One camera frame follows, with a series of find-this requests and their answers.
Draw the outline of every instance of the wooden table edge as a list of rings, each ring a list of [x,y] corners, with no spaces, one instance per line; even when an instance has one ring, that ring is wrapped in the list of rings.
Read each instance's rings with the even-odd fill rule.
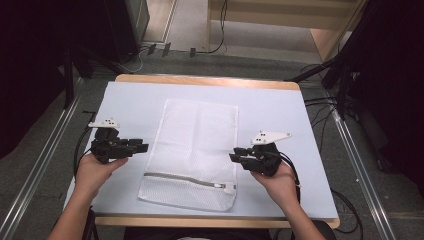
[[[340,225],[339,218],[319,219],[331,228]],[[217,217],[217,216],[137,216],[107,214],[96,215],[97,225],[143,227],[209,227],[209,228],[290,228],[285,218]]]
[[[300,91],[299,85],[295,82],[284,82],[281,80],[258,80],[247,78],[121,74],[116,77],[115,81],[132,83],[184,84]]]

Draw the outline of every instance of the wrist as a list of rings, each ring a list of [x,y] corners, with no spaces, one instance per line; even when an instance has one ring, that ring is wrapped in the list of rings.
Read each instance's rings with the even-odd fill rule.
[[[73,202],[77,202],[83,206],[85,205],[89,206],[91,205],[91,202],[93,201],[94,197],[95,197],[95,194],[75,188],[74,192],[71,195],[70,201],[72,200]]]

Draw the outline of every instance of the white cloth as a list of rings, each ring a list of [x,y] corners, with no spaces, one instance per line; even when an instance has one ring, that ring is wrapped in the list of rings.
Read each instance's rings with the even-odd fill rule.
[[[238,107],[167,100],[139,198],[208,211],[226,211],[236,196]]]

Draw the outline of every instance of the zipper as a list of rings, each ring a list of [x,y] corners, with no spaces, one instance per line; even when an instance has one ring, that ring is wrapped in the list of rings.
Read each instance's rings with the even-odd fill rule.
[[[144,173],[145,177],[157,177],[157,178],[166,178],[166,179],[172,179],[172,180],[181,180],[181,181],[187,181],[191,183],[195,183],[198,185],[206,186],[206,187],[213,187],[213,188],[222,188],[224,189],[224,192],[228,194],[234,194],[236,190],[236,185],[234,183],[211,183],[211,182],[205,182],[201,181],[192,177],[186,177],[186,176],[180,176],[175,174],[168,174],[168,173],[157,173],[157,172],[146,172]]]

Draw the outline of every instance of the black curtain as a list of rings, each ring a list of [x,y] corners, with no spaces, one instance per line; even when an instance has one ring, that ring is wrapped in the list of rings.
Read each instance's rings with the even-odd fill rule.
[[[0,3],[0,158],[10,153],[64,89],[65,6]]]

